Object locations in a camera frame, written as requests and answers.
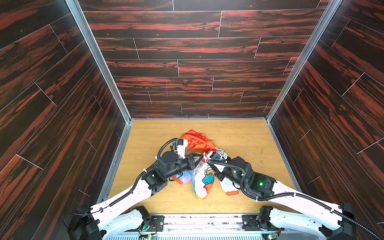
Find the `colourful rainbow kids jacket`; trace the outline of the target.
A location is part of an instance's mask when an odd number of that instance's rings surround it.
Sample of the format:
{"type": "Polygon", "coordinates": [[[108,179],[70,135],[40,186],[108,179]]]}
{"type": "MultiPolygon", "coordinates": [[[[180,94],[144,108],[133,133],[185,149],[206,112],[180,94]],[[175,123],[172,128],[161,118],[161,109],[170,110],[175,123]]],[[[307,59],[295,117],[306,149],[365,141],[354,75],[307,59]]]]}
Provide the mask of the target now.
{"type": "MultiPolygon", "coordinates": [[[[187,154],[199,153],[208,155],[210,152],[217,152],[222,156],[222,161],[227,162],[230,160],[227,153],[222,149],[218,149],[214,142],[209,140],[203,133],[190,130],[182,136],[182,139],[188,140],[187,154]]],[[[182,175],[171,178],[171,180],[181,185],[192,182],[196,197],[203,200],[208,196],[215,179],[219,178],[218,174],[212,171],[207,160],[204,159],[204,164],[199,170],[186,171],[182,175]]]]}

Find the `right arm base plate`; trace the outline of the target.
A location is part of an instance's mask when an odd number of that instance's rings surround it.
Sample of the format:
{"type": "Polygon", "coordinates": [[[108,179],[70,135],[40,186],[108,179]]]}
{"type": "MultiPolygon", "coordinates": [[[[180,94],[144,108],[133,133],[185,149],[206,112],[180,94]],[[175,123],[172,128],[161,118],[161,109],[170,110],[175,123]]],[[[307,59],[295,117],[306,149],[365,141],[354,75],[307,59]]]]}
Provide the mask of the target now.
{"type": "Polygon", "coordinates": [[[272,225],[270,206],[262,206],[260,212],[252,215],[242,215],[243,229],[245,231],[272,231],[279,232],[280,229],[272,225]]]}

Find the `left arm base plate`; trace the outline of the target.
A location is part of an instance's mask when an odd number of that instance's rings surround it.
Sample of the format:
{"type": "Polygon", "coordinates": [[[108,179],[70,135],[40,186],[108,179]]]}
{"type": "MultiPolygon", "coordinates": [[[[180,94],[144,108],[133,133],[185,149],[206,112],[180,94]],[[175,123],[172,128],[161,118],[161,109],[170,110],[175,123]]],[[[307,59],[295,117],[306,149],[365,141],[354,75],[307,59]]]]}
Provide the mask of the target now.
{"type": "Polygon", "coordinates": [[[162,232],[164,229],[165,216],[151,215],[151,219],[145,219],[141,225],[135,229],[140,232],[162,232]]]}

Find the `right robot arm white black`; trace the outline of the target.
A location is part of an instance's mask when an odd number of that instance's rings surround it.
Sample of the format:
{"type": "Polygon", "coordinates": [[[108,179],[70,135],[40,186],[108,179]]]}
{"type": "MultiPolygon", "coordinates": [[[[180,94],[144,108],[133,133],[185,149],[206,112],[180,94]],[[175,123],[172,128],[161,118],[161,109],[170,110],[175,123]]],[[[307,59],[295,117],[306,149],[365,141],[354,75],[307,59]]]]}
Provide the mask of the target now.
{"type": "Polygon", "coordinates": [[[288,213],[272,207],[262,207],[258,224],[263,229],[293,229],[312,234],[321,240],[354,240],[356,228],[371,237],[380,237],[355,220],[354,208],[348,203],[329,203],[296,191],[276,179],[254,172],[250,163],[240,157],[223,159],[210,152],[204,159],[219,167],[217,176],[228,179],[248,198],[257,202],[273,202],[295,210],[288,213]]]}

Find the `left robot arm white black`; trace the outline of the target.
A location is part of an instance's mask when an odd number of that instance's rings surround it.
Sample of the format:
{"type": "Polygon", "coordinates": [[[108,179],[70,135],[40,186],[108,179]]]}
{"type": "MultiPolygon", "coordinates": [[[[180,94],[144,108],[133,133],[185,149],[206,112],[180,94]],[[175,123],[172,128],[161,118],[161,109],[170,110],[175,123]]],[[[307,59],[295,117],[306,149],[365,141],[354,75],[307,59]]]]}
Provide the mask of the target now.
{"type": "Polygon", "coordinates": [[[203,159],[202,154],[181,158],[172,151],[165,152],[139,174],[133,186],[102,203],[80,206],[67,227],[69,238],[106,240],[124,231],[147,226],[151,217],[145,208],[135,208],[130,213],[125,211],[160,192],[174,176],[194,170],[203,159]]]}

